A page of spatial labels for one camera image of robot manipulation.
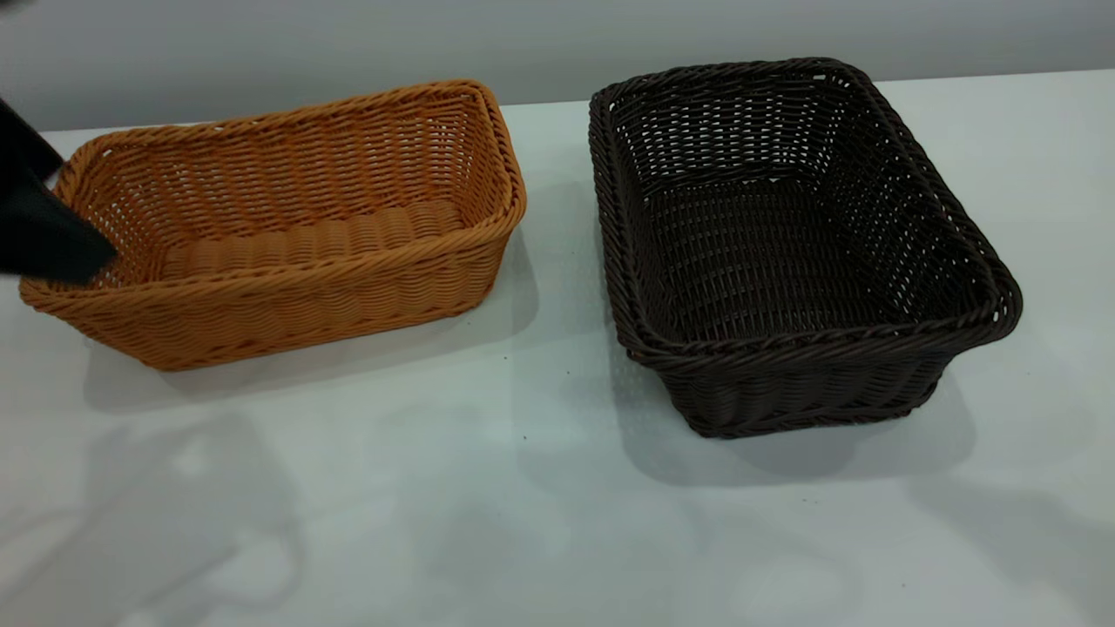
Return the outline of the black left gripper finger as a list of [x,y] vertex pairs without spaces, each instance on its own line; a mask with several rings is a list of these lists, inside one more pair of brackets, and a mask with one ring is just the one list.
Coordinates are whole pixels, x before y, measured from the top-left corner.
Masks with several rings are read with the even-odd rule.
[[116,258],[115,245],[28,171],[3,171],[1,273],[87,284]]
[[3,183],[45,183],[64,167],[64,158],[48,139],[1,99],[1,173]]

